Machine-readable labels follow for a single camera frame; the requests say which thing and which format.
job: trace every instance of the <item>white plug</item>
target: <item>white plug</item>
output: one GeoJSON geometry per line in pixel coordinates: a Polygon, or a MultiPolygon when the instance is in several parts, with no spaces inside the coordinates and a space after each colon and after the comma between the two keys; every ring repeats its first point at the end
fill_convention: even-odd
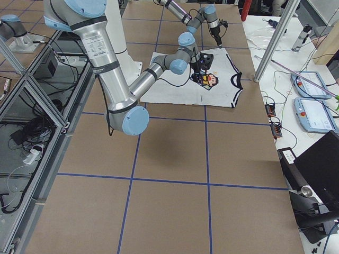
{"type": "Polygon", "coordinates": [[[43,144],[36,144],[32,146],[30,153],[27,155],[27,157],[22,162],[27,165],[31,165],[36,160],[36,158],[42,153],[42,151],[43,151],[43,144]]]}

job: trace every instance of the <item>white cloth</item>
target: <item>white cloth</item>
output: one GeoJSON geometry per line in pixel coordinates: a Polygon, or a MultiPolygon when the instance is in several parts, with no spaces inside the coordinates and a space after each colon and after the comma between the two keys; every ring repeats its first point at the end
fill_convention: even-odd
{"type": "MultiPolygon", "coordinates": [[[[238,97],[243,90],[240,83],[242,73],[235,67],[224,48],[210,49],[202,52],[214,55],[213,63],[207,73],[212,74],[210,80],[212,83],[216,80],[215,77],[217,77],[218,84],[210,87],[209,85],[199,85],[189,80],[184,86],[174,87],[164,80],[158,80],[148,92],[141,97],[141,101],[150,103],[235,107],[238,97]]],[[[159,55],[162,54],[154,52],[152,59],[159,55]]],[[[189,73],[190,67],[188,66],[182,75],[176,75],[166,70],[160,78],[178,86],[185,83],[189,73]]]]}

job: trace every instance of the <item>computer monitor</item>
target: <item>computer monitor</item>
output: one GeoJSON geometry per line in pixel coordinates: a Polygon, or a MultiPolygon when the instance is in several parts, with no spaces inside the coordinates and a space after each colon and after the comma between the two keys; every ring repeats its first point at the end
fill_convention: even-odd
{"type": "Polygon", "coordinates": [[[329,131],[295,165],[330,211],[339,211],[339,136],[329,131]]]}

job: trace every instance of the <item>white table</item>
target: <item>white table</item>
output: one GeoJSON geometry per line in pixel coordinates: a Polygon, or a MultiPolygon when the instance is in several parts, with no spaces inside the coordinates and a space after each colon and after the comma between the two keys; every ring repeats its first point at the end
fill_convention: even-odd
{"type": "MultiPolygon", "coordinates": [[[[273,19],[279,21],[279,17],[265,17],[265,16],[248,16],[246,21],[243,22],[244,30],[246,33],[246,37],[249,37],[250,34],[255,32],[257,29],[264,28],[268,25],[266,21],[263,19],[273,19]]],[[[279,51],[279,50],[287,50],[291,49],[295,40],[297,39],[300,31],[302,30],[302,25],[297,18],[292,18],[287,28],[287,33],[281,39],[276,52],[273,55],[273,59],[284,66],[288,67],[292,70],[300,70],[303,65],[307,61],[310,53],[314,50],[314,45],[310,39],[307,40],[304,47],[300,49],[299,52],[293,51],[279,51]]],[[[264,50],[254,49],[254,48],[262,48],[262,45],[254,45],[252,42],[247,41],[251,50],[251,56],[254,68],[257,69],[260,59],[255,57],[255,55],[262,57],[264,55],[264,50]]],[[[264,91],[262,94],[266,96],[266,93],[269,97],[273,98],[276,103],[283,103],[285,98],[280,95],[277,91],[274,90],[274,72],[276,70],[284,71],[281,67],[274,63],[270,63],[263,75],[263,78],[260,80],[260,89],[264,91]]],[[[332,74],[329,72],[326,66],[315,65],[311,60],[307,69],[310,71],[317,71],[320,73],[322,79],[326,84],[332,84],[335,82],[332,74]]],[[[292,86],[292,82],[290,79],[290,75],[284,74],[282,72],[276,72],[276,88],[282,94],[287,96],[287,91],[291,90],[292,94],[288,96],[285,109],[283,111],[283,105],[277,104],[275,107],[275,112],[279,119],[282,119],[282,111],[283,111],[283,119],[282,126],[291,132],[293,132],[297,139],[298,143],[296,147],[293,149],[296,156],[302,154],[307,148],[309,148],[312,144],[314,144],[317,140],[319,140],[323,134],[315,134],[315,133],[307,133],[300,125],[299,120],[297,119],[295,112],[293,110],[293,99],[296,97],[300,97],[296,91],[296,89],[292,86]]],[[[335,94],[339,94],[339,87],[337,85],[330,86],[329,90],[335,94]]],[[[337,108],[337,103],[335,99],[330,99],[327,101],[327,105],[332,108],[337,108]]],[[[339,126],[339,119],[335,119],[336,124],[339,126]]],[[[293,147],[295,144],[295,138],[292,134],[290,134],[286,130],[282,130],[282,138],[277,139],[276,148],[285,148],[285,147],[293,147]]],[[[316,244],[311,244],[306,239],[303,233],[300,234],[302,239],[302,244],[304,246],[304,251],[306,254],[311,253],[313,248],[318,248],[317,253],[323,252],[323,247],[325,245],[326,238],[322,240],[322,244],[318,247],[316,244]]],[[[338,254],[339,253],[339,235],[335,234],[330,237],[328,246],[326,248],[326,254],[338,254]]]]}

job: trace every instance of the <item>sticker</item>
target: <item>sticker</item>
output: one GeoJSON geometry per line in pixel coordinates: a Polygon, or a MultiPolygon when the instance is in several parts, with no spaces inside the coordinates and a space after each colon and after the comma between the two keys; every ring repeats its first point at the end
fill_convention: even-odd
{"type": "Polygon", "coordinates": [[[108,54],[105,40],[101,35],[84,39],[83,43],[90,59],[106,56],[108,54]]]}
{"type": "Polygon", "coordinates": [[[289,164],[293,164],[295,162],[296,158],[290,150],[283,151],[282,153],[285,155],[285,158],[289,164]]]}

